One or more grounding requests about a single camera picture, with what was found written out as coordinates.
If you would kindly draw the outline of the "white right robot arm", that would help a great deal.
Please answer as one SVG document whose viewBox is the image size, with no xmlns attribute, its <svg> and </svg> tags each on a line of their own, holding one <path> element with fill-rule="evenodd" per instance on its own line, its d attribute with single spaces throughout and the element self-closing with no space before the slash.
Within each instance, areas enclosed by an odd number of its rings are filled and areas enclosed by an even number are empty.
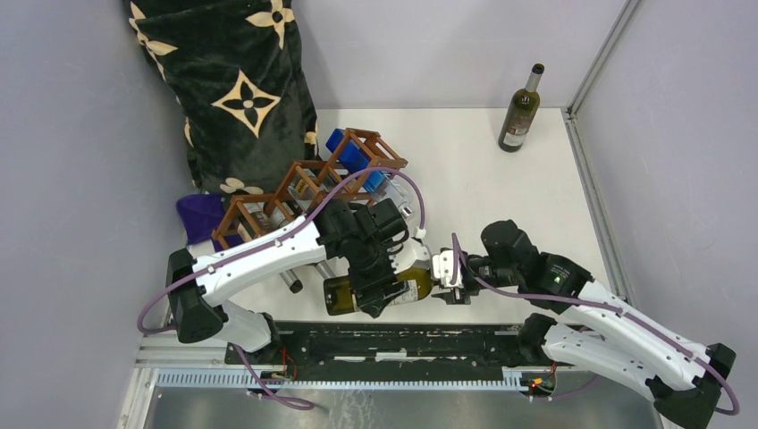
<svg viewBox="0 0 758 429">
<path fill-rule="evenodd" d="M 682 428 L 705 428 L 714 414 L 741 408 L 728 377 L 736 352 L 679 335 L 615 295 L 571 259 L 544 252 L 511 221 L 487 225 L 483 257 L 454 240 L 432 257 L 432 275 L 455 293 L 485 289 L 524 299 L 537 312 L 520 330 L 521 364 L 568 364 L 621 384 Z"/>
</svg>

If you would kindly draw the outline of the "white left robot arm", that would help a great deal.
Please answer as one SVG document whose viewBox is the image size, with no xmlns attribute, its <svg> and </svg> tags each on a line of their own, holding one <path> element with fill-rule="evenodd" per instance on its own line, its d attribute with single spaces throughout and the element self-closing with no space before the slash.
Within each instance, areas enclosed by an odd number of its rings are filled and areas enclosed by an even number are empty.
<svg viewBox="0 0 758 429">
<path fill-rule="evenodd" d="M 408 226 L 391 201 L 373 206 L 323 201 L 309 217 L 236 248 L 193 259 L 186 250 L 171 254 L 167 279 L 177 339 L 192 344 L 218 339 L 247 351 L 259 364 L 281 352 L 273 319 L 231 301 L 232 296 L 269 277 L 302 265 L 344 258 L 351 302 L 378 317 L 408 285 L 402 272 L 428 263 L 417 240 L 394 237 Z"/>
</svg>

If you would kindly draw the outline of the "blue square vodka bottle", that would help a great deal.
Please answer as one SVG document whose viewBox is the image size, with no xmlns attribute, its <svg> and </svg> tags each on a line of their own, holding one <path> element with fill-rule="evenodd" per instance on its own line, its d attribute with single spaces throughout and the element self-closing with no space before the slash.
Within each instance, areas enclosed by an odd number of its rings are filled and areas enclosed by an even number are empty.
<svg viewBox="0 0 758 429">
<path fill-rule="evenodd" d="M 378 131 L 336 128 L 325 146 L 349 173 L 378 166 L 388 166 L 399 171 L 408 164 L 405 158 L 400 157 L 383 140 Z M 354 179 L 348 190 L 366 193 L 374 203 L 390 200 L 406 219 L 415 213 L 410 190 L 395 179 L 394 173 L 373 171 L 364 176 L 365 178 Z"/>
</svg>

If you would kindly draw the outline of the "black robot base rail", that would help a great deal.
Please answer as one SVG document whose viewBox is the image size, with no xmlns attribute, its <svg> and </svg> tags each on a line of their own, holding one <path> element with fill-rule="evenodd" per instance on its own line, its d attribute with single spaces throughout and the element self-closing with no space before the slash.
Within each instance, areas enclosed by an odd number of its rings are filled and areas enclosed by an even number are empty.
<svg viewBox="0 0 758 429">
<path fill-rule="evenodd" d="M 551 360 L 518 341 L 516 324 L 275 324 L 272 350 L 254 366 L 292 364 L 298 382 L 483 382 Z"/>
</svg>

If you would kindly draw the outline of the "green wine bottle black cap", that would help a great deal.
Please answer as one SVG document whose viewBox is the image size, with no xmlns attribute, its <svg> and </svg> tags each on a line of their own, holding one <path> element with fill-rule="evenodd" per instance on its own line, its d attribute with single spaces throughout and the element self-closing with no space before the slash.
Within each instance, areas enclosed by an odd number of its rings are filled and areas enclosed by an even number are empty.
<svg viewBox="0 0 758 429">
<path fill-rule="evenodd" d="M 417 302 L 428 297 L 432 291 L 433 280 L 430 273 L 423 268 L 413 267 L 397 275 L 406 289 L 391 299 L 385 299 L 378 304 L 366 308 L 358 305 L 356 294 L 350 286 L 347 275 L 324 280 L 324 303 L 328 315 L 346 315 L 364 313 L 372 318 L 378 318 L 387 307 Z"/>
</svg>

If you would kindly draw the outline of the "brown wooden wine rack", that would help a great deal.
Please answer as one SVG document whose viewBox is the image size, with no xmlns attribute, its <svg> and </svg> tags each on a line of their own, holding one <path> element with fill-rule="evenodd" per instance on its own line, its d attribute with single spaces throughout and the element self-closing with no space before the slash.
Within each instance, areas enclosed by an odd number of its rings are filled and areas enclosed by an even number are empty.
<svg viewBox="0 0 758 429">
<path fill-rule="evenodd" d="M 221 248 L 229 249 L 234 246 L 229 241 L 232 235 L 251 241 L 282 228 L 313 210 L 350 174 L 367 167 L 388 167 L 391 171 L 363 172 L 349 179 L 335 197 L 367 206 L 392 198 L 398 207 L 409 208 L 407 192 L 392 180 L 394 172 L 406 167 L 408 160 L 391 148 L 379 132 L 336 129 L 326 147 L 329 151 L 326 160 L 292 162 L 276 191 L 232 196 L 212 239 L 218 241 Z"/>
</svg>

